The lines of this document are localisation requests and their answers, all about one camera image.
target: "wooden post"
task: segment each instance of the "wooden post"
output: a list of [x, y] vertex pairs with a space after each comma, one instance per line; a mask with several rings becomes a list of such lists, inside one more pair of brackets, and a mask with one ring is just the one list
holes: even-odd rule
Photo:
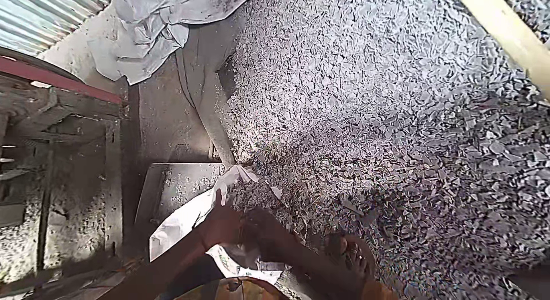
[[550, 51], [504, 0], [461, 0], [550, 101]]

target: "wooden beam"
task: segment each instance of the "wooden beam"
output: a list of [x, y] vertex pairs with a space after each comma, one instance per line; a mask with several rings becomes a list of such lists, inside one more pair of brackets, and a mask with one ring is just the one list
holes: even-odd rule
[[460, 0], [550, 101], [550, 51], [504, 0]]
[[105, 251], [122, 254], [122, 155], [120, 152], [120, 119], [105, 123]]

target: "floor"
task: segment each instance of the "floor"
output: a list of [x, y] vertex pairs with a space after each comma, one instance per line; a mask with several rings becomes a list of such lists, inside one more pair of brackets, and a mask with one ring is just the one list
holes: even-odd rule
[[[543, 41], [548, 0], [509, 0]], [[458, 0], [251, 0], [227, 129], [305, 243], [375, 248], [403, 296], [527, 298], [546, 258], [548, 107]]]

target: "metal roof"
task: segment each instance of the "metal roof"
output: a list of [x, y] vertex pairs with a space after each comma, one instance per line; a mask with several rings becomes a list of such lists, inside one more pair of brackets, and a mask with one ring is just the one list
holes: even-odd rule
[[111, 0], [0, 0], [0, 46], [28, 55], [47, 50]]

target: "dusty surface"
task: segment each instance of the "dusty surface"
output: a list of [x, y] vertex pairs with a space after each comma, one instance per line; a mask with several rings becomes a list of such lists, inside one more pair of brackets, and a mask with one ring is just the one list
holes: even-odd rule
[[139, 88], [145, 170], [153, 162], [208, 162], [210, 138], [182, 92], [175, 55]]
[[458, 0], [251, 0], [238, 16], [228, 130], [283, 190], [287, 226], [363, 236], [409, 297], [526, 297], [503, 278], [550, 240], [548, 108]]
[[13, 179], [12, 193], [26, 197], [25, 221], [0, 229], [0, 282], [16, 281], [36, 268], [36, 239], [41, 206], [41, 177], [25, 174]]
[[[58, 129], [84, 133], [100, 129], [99, 134], [103, 134], [103, 126], [98, 122], [82, 118], [65, 121], [58, 125]], [[103, 252], [105, 203], [101, 186], [105, 179], [104, 146], [103, 136], [88, 144], [54, 146], [45, 268], [67, 266]], [[36, 162], [40, 167], [36, 172], [9, 181], [8, 198], [23, 200], [27, 207], [21, 226], [0, 229], [0, 282], [3, 283], [32, 275], [36, 270], [47, 145], [41, 144], [37, 150]]]
[[92, 37], [116, 39], [116, 22], [114, 5], [109, 5], [37, 57], [71, 72], [88, 85], [114, 93], [114, 82], [97, 72], [87, 41]]
[[45, 268], [78, 262], [105, 244], [105, 139], [55, 151]]

